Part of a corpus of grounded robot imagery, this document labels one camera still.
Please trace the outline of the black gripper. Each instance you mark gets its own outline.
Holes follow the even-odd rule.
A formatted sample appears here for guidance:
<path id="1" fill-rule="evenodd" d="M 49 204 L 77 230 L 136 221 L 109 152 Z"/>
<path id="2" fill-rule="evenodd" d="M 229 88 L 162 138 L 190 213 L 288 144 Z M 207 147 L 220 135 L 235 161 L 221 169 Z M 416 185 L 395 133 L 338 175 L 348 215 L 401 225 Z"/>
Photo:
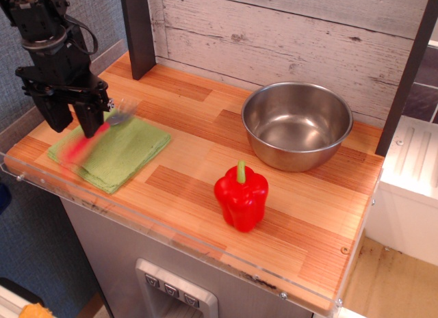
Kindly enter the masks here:
<path id="1" fill-rule="evenodd" d="M 16 75 L 25 93 L 49 126 L 61 133 L 72 121 L 72 105 L 87 139 L 104 123 L 104 111 L 114 107 L 107 83 L 90 70 L 91 52 L 83 40 L 24 40 L 33 66 L 19 67 Z"/>

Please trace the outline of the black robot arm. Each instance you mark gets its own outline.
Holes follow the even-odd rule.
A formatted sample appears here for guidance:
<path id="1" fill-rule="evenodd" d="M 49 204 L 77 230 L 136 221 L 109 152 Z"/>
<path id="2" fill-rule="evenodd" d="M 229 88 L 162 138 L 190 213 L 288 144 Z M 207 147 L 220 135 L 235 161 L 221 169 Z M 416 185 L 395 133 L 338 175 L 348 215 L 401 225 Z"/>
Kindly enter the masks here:
<path id="1" fill-rule="evenodd" d="M 66 13 L 68 6 L 67 0 L 1 0 L 33 62 L 15 72 L 25 95 L 54 131 L 63 131 L 76 117 L 91 138 L 114 104 L 108 84 L 90 70 L 95 52 L 86 46 L 86 26 Z"/>

